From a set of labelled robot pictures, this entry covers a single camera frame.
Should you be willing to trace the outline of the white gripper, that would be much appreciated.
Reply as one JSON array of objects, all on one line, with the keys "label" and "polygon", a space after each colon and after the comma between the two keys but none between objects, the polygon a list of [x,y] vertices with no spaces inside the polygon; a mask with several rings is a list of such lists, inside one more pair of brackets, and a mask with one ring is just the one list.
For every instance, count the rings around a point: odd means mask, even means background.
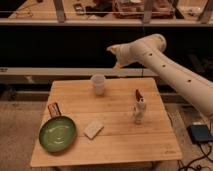
[{"label": "white gripper", "polygon": [[[118,48],[119,48],[119,45],[111,45],[107,48],[107,51],[112,53],[115,56],[115,58],[117,59],[118,58],[118,56],[117,56],[117,49]],[[117,59],[115,65],[114,65],[114,69],[120,69],[120,68],[121,68],[120,62]]]}]

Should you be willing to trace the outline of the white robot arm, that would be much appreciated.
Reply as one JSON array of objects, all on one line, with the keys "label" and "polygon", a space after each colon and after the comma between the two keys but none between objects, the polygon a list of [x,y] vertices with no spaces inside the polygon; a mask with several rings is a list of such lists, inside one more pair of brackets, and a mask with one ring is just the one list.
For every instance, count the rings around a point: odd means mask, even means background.
[{"label": "white robot arm", "polygon": [[213,118],[213,82],[177,64],[163,54],[166,39],[152,34],[107,48],[116,56],[116,68],[138,62],[157,74],[197,110]]}]

